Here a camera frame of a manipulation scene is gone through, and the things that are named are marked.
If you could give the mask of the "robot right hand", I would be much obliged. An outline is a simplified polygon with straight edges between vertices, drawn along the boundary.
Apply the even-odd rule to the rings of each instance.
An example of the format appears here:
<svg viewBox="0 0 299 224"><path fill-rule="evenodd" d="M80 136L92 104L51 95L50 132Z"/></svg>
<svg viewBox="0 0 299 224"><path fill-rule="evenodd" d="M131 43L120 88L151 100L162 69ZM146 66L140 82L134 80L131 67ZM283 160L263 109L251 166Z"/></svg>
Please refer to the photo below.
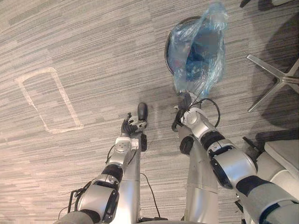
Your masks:
<svg viewBox="0 0 299 224"><path fill-rule="evenodd" d="M179 97L180 101L173 107L177 111L188 111L200 97L200 95L196 95L188 90L180 90L177 93L177 96Z"/></svg>

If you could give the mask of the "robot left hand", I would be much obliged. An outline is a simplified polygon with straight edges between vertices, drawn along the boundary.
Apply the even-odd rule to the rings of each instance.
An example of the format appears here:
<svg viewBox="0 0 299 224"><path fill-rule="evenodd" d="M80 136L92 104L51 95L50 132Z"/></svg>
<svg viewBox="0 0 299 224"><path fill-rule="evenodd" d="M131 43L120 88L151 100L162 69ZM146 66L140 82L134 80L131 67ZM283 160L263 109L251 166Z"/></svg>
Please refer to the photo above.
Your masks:
<svg viewBox="0 0 299 224"><path fill-rule="evenodd" d="M135 134L142 133L147 126L147 121L138 120L134 121L131 113L127 113L126 118L124 119L121 125L121 136L131 137Z"/></svg>

